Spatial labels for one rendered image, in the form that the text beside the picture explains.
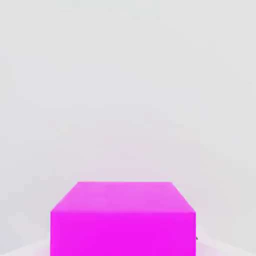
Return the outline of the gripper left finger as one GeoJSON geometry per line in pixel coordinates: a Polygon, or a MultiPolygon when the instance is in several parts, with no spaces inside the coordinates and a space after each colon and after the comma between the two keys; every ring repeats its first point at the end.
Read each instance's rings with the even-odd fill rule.
{"type": "Polygon", "coordinates": [[[50,256],[50,240],[44,239],[37,241],[8,252],[5,256],[50,256]]]}

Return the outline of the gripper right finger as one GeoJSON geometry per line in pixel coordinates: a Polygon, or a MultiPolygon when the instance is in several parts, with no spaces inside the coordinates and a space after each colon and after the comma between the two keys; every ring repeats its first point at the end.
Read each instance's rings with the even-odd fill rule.
{"type": "Polygon", "coordinates": [[[197,233],[196,256],[246,256],[246,251],[197,233]]]}

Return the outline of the small magenta cube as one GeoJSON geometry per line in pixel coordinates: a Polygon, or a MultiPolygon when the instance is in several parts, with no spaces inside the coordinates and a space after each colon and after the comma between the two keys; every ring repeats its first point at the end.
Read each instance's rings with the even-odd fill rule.
{"type": "Polygon", "coordinates": [[[196,212],[171,182],[78,182],[51,210],[50,256],[196,256],[196,212]]]}

